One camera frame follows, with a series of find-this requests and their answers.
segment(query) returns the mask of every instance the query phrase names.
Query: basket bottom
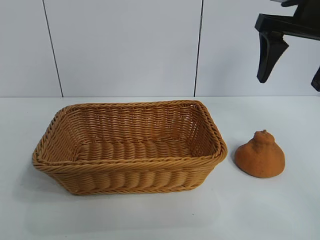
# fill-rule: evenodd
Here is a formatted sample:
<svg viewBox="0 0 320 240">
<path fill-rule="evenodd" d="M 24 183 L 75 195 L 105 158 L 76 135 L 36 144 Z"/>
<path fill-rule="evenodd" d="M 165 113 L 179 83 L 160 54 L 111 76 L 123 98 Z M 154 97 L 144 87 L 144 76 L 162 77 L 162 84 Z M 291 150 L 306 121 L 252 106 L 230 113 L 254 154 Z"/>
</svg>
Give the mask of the basket bottom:
<svg viewBox="0 0 320 240">
<path fill-rule="evenodd" d="M 73 195 L 77 196 L 84 196 L 84 195 L 100 195 L 100 194 L 166 194 L 166 193 L 173 193 L 173 192 L 184 192 L 184 191 L 190 191 L 198 186 L 200 184 L 191 186 L 191 187 L 175 187 L 175 188 L 164 188 L 164 189 L 137 189 L 137 190 L 128 190 L 128 189 L 116 189 L 116 190 L 101 190 L 97 189 L 96 191 L 90 191 L 90 192 L 85 192 L 85 191 L 78 191 L 78 192 L 70 192 Z"/>
<path fill-rule="evenodd" d="M 145 140 L 83 143 L 76 161 L 133 160 L 167 157 L 192 157 L 192 152 L 183 140 Z"/>
</svg>

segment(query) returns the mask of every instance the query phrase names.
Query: wicker basket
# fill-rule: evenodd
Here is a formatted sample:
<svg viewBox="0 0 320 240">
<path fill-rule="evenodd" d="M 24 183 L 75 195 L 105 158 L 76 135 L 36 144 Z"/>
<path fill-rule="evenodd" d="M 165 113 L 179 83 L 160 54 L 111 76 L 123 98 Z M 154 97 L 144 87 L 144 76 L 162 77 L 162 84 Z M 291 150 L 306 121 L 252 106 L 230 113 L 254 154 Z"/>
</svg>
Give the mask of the wicker basket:
<svg viewBox="0 0 320 240">
<path fill-rule="evenodd" d="M 77 195 L 191 190 L 227 155 L 199 101 L 85 103 L 55 115 L 33 165 Z"/>
</svg>

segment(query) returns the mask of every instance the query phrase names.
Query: white table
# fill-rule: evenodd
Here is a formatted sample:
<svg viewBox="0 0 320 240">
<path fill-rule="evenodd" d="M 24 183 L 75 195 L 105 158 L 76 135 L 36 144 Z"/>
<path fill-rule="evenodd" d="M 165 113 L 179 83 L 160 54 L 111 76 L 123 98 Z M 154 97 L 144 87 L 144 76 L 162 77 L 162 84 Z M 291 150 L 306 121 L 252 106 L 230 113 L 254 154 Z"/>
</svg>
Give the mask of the white table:
<svg viewBox="0 0 320 240">
<path fill-rule="evenodd" d="M 320 97 L 196 98 L 229 154 L 192 191 L 74 196 L 32 167 L 34 148 L 66 105 L 173 99 L 0 98 L 1 239 L 320 239 Z M 232 160 L 263 129 L 286 155 L 285 171 L 269 179 L 243 173 Z"/>
</svg>

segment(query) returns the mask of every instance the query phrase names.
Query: white tile wall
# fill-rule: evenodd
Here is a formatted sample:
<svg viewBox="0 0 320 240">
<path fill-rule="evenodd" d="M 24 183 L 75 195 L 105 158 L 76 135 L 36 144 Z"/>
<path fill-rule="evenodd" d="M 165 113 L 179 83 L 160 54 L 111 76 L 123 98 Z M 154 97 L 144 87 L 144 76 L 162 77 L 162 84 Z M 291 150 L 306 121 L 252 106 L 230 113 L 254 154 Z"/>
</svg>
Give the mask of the white tile wall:
<svg viewBox="0 0 320 240">
<path fill-rule="evenodd" d="M 45 0 L 66 97 L 193 96 L 201 0 Z"/>
<path fill-rule="evenodd" d="M 60 97 L 41 0 L 0 1 L 0 97 Z"/>
</svg>

